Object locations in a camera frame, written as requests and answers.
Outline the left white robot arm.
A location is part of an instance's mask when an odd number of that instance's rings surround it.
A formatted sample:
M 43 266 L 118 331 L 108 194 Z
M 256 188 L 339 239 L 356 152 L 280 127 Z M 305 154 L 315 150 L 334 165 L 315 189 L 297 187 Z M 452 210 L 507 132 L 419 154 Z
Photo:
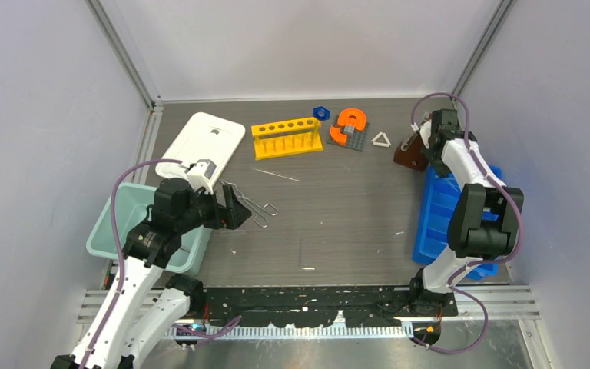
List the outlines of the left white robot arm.
M 204 311 L 202 282 L 176 274 L 154 306 L 137 317 L 185 234 L 198 228 L 235 230 L 251 216 L 231 183 L 224 182 L 222 189 L 225 202 L 220 204 L 215 192 L 195 190 L 182 178 L 160 183 L 144 219 L 117 246 L 121 258 L 115 281 L 87 334 L 70 354 L 58 355 L 53 368 L 139 368 L 171 325 Z

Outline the metal crucible tongs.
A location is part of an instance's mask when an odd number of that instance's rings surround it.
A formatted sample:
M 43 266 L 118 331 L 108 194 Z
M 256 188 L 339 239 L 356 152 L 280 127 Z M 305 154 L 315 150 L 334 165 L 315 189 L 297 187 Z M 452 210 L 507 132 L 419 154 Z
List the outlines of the metal crucible tongs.
M 254 213 L 254 223 L 260 228 L 267 228 L 269 225 L 268 218 L 275 217 L 279 214 L 277 207 L 271 203 L 263 205 L 258 204 L 251 198 L 247 197 L 236 184 L 222 179 L 219 179 L 218 182 L 222 185 L 229 185 L 232 187 L 234 194 Z

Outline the blue hexagonal nut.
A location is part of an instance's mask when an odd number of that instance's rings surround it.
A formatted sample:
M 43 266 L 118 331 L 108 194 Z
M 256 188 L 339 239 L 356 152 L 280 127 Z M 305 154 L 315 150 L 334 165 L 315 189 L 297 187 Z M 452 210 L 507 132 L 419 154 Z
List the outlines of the blue hexagonal nut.
M 313 109 L 313 117 L 318 121 L 327 121 L 330 119 L 330 110 L 323 106 L 315 107 Z

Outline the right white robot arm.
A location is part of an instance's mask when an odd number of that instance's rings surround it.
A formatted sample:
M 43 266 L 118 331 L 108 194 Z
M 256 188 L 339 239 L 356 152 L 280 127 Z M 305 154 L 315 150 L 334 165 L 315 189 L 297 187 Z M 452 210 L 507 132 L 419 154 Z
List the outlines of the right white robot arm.
M 432 168 L 440 177 L 452 175 L 460 189 L 445 249 L 410 281 L 409 308 L 423 316 L 447 303 L 456 284 L 474 268 L 512 253 L 524 194 L 486 164 L 475 135 L 460 127 L 456 110 L 429 113 L 418 132 Z

